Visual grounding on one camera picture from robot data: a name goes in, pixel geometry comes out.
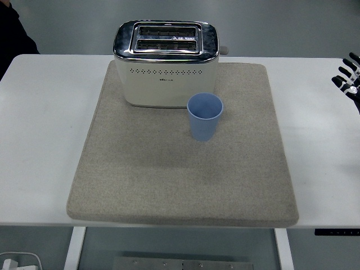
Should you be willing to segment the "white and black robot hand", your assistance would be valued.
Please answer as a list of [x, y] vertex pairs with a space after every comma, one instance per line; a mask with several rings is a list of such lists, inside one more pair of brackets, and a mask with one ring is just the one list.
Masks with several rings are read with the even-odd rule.
[[354, 52], [349, 53], [350, 59], [342, 59], [344, 66], [339, 66], [340, 75], [333, 76], [331, 81], [351, 99], [359, 111], [359, 55]]

